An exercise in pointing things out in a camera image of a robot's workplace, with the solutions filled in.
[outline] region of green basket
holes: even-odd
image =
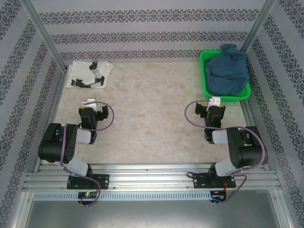
[[[211,59],[221,53],[221,50],[206,50],[201,53],[199,56],[200,66],[201,66],[201,75],[203,78],[203,90],[206,98],[211,98],[212,95],[208,92],[208,88],[206,86],[206,78],[205,78],[205,69],[206,69],[206,59]],[[222,102],[237,102],[239,100],[246,100],[251,94],[251,89],[249,83],[247,83],[244,89],[235,96],[219,96]]]

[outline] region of white cloth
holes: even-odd
[[[80,79],[82,80],[82,83],[85,85],[91,84],[95,82],[95,75],[93,72],[89,69],[92,62],[82,62],[82,61],[73,61],[72,64],[70,64],[67,72],[67,88],[79,88],[78,86],[72,86],[72,80]],[[113,65],[109,63],[108,61],[103,62],[97,62],[97,69],[99,72],[104,76],[104,84],[99,87],[95,87],[96,89],[104,89],[106,88],[106,84],[108,82],[109,75],[111,73],[111,70],[113,69]]]

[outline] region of marble surface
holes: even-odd
[[[205,141],[204,130],[188,123],[184,109],[205,99],[199,62],[114,63],[106,89],[64,88],[55,122],[78,124],[82,101],[95,97],[115,111],[113,125],[98,132],[93,145],[76,145],[87,163],[217,162],[228,157],[227,145]],[[227,106],[222,126],[245,126],[238,103]],[[196,124],[203,119],[188,111]],[[109,124],[99,122],[98,128]]]

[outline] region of purple cable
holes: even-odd
[[[108,107],[111,109],[112,114],[113,114],[112,121],[110,122],[110,124],[109,124],[108,126],[106,126],[105,128],[102,128],[102,129],[84,129],[84,128],[80,128],[80,129],[87,130],[87,131],[102,131],[102,130],[105,130],[105,129],[107,129],[108,127],[110,127],[111,124],[113,123],[113,121],[114,121],[114,110],[113,110],[113,108],[112,108],[111,106],[109,106],[108,104],[106,104],[106,103],[104,103],[104,102],[101,102],[101,101],[90,102],[90,103],[86,103],[86,104],[89,105],[89,104],[94,104],[94,103],[100,103],[100,104],[104,104],[104,105],[108,106]],[[82,176],[82,175],[73,173],[73,172],[69,171],[68,169],[66,169],[66,168],[64,167],[63,158],[64,158],[64,155],[65,155],[65,148],[66,148],[66,140],[67,140],[67,137],[66,137],[66,136],[67,136],[67,124],[65,125],[65,127],[64,127],[64,129],[63,129],[63,140],[62,140],[62,150],[61,150],[60,166],[62,167],[62,169],[63,169],[64,171],[66,171],[66,172],[69,173],[69,174],[72,174],[73,176],[81,177],[81,178],[84,178],[84,179],[93,181],[94,183],[97,184],[97,190],[96,190],[96,192],[98,192],[97,197],[95,198],[95,200],[94,200],[92,203],[85,205],[86,207],[92,206],[92,205],[95,204],[95,203],[97,202],[97,200],[99,199],[99,196],[100,196],[100,193],[101,193],[101,186],[100,186],[100,184],[99,184],[98,181],[96,181],[96,180],[94,180],[94,179],[92,179],[92,178],[86,177],[86,176]],[[82,199],[83,199],[83,198],[80,199],[80,206],[81,206],[81,207],[83,206],[83,204],[82,204]]]
[[[245,131],[251,133],[251,134],[258,140],[258,142],[260,143],[261,148],[262,148],[262,158],[261,158],[261,160],[260,160],[260,162],[259,162],[258,164],[256,164],[255,166],[252,166],[252,167],[245,167],[245,168],[242,168],[242,169],[240,169],[240,170],[236,170],[236,171],[234,171],[234,172],[231,173],[231,175],[232,175],[232,176],[235,176],[235,177],[244,177],[244,180],[243,180],[243,182],[238,186],[238,188],[237,188],[237,189],[236,189],[236,190],[235,190],[235,191],[234,191],[234,192],[233,192],[225,201],[219,203],[219,204],[223,204],[223,203],[226,203],[227,201],[229,201],[232,197],[234,197],[234,195],[240,190],[240,188],[244,185],[245,181],[247,180],[247,176],[246,176],[246,175],[244,175],[244,174],[238,174],[238,175],[236,175],[236,174],[239,173],[239,172],[242,172],[243,170],[252,170],[252,169],[255,169],[255,168],[259,167],[261,164],[263,164],[264,159],[265,159],[265,155],[266,155],[265,146],[264,146],[262,140],[260,139],[260,137],[259,137],[256,133],[254,133],[252,130],[250,130],[250,129],[246,128],[246,127],[236,126],[236,127],[226,127],[226,128],[222,128],[222,127],[208,127],[208,126],[202,126],[202,125],[195,124],[194,122],[192,122],[192,121],[187,117],[187,113],[186,113],[186,112],[187,112],[187,109],[189,108],[189,106],[190,106],[191,104],[193,104],[193,103],[196,103],[196,102],[209,102],[209,100],[198,100],[198,101],[193,101],[193,102],[191,102],[190,104],[188,104],[188,105],[186,106],[184,114],[185,114],[186,120],[187,120],[190,124],[192,124],[192,125],[194,125],[194,126],[196,126],[196,127],[207,128],[207,129],[213,129],[213,130],[225,130],[225,129],[228,129],[228,128],[241,128],[241,129],[243,129],[243,130],[245,130]]]

